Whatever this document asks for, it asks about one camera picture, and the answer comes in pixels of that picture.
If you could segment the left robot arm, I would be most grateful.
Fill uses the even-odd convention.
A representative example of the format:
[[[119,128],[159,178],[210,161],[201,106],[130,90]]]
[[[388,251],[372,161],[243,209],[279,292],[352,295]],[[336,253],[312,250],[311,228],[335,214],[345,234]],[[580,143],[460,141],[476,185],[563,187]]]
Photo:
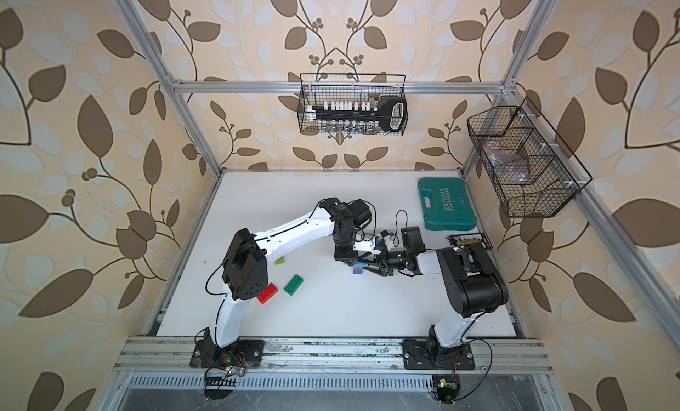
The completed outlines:
[[[238,340],[249,301],[269,286],[270,264],[301,246],[331,237],[334,259],[352,265],[359,257],[355,237],[371,220],[370,207],[364,200],[346,203],[328,198],[320,200],[312,212],[274,229],[256,233],[239,230],[219,266],[224,299],[210,328],[214,345],[229,347]]]

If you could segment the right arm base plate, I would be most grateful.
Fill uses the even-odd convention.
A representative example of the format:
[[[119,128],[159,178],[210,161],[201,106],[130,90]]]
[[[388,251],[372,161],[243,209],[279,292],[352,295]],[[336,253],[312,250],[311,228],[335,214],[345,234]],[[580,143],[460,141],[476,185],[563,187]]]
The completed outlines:
[[[470,345],[444,348],[426,340],[407,338],[402,342],[406,370],[474,370],[476,363]]]

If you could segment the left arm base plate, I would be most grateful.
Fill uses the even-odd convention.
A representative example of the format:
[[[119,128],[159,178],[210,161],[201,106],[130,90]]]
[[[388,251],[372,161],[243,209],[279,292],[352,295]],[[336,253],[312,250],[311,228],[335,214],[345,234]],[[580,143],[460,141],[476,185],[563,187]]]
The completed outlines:
[[[263,340],[237,340],[228,347],[219,348],[209,338],[202,338],[196,342],[189,366],[222,370],[228,367],[257,368],[264,356],[264,345]]]

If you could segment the dark green lego brick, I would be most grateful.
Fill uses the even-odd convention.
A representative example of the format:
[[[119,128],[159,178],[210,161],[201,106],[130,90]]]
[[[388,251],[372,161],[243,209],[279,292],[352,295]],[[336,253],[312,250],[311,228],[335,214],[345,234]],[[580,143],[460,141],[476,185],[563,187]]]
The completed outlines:
[[[299,290],[302,283],[304,283],[304,279],[301,278],[301,276],[299,275],[294,275],[289,281],[289,283],[285,285],[284,291],[290,296],[293,296],[297,292],[297,290]]]

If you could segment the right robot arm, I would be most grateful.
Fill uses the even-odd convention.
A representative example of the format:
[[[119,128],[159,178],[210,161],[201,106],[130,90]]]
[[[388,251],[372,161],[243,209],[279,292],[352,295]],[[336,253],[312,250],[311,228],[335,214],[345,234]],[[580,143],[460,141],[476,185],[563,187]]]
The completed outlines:
[[[425,350],[432,360],[459,352],[467,345],[474,325],[508,302],[508,289],[479,243],[440,249],[418,245],[400,251],[363,252],[358,262],[379,276],[392,276],[402,269],[411,278],[432,272],[442,276],[450,306],[439,322],[430,327],[425,341]]]

